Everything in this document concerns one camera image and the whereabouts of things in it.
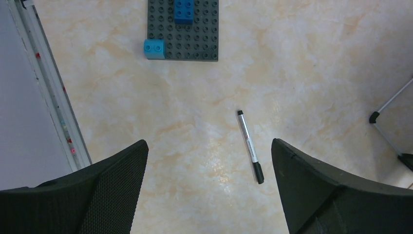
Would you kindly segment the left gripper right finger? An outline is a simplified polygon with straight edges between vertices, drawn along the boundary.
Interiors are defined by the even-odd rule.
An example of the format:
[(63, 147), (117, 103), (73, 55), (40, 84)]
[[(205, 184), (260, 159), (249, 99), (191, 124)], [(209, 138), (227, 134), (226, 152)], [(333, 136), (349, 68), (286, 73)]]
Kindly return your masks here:
[(412, 233), (412, 190), (348, 173), (278, 138), (271, 155), (291, 234)]

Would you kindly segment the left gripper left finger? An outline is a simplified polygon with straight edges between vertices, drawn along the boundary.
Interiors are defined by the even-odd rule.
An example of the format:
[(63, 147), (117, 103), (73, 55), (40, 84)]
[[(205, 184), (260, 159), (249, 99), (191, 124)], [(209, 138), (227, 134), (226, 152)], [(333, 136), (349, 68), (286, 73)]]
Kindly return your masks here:
[(2, 190), (3, 234), (128, 234), (149, 148), (140, 140), (115, 155), (36, 187)]

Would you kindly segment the black white marker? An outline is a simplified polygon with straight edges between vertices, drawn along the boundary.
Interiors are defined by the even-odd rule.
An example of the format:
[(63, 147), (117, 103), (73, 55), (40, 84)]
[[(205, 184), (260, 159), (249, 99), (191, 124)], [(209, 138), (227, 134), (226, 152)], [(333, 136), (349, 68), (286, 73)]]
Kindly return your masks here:
[(251, 159), (251, 162), (252, 162), (252, 164), (253, 164), (253, 162), (259, 162), (258, 157), (256, 155), (256, 151), (255, 151), (253, 141), (252, 141), (250, 133), (249, 133), (247, 122), (245, 120), (245, 116), (244, 116), (244, 113), (243, 113), (242, 110), (237, 111), (237, 117), (238, 117), (241, 132), (243, 134), (245, 144), (246, 144), (246, 148), (247, 148), (247, 152), (248, 152), (248, 155)]

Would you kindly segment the yellow framed whiteboard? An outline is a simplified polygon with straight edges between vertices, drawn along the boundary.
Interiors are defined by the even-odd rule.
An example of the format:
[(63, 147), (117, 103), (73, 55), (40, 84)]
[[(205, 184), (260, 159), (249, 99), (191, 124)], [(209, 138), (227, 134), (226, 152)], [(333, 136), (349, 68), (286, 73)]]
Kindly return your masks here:
[(394, 149), (397, 159), (413, 170), (413, 79), (371, 113), (373, 125)]

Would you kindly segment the black marker cap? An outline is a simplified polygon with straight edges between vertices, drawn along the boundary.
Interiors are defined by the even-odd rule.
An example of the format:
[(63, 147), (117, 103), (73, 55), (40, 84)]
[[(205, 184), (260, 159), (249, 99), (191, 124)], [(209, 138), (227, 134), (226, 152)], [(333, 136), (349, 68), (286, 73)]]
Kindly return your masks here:
[(254, 172), (255, 172), (255, 176), (256, 176), (256, 180), (257, 180), (258, 184), (263, 184), (264, 183), (264, 175), (263, 175), (263, 171), (262, 171), (260, 163), (259, 162), (253, 162), (253, 168), (254, 168)]

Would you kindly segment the small blue lego brick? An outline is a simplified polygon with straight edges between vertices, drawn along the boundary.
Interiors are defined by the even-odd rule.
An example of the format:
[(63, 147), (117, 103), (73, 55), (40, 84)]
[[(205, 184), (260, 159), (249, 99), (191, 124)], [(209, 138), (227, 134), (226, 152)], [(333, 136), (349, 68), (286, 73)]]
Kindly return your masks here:
[(163, 39), (146, 39), (144, 41), (144, 55), (147, 59), (165, 59), (165, 42)]

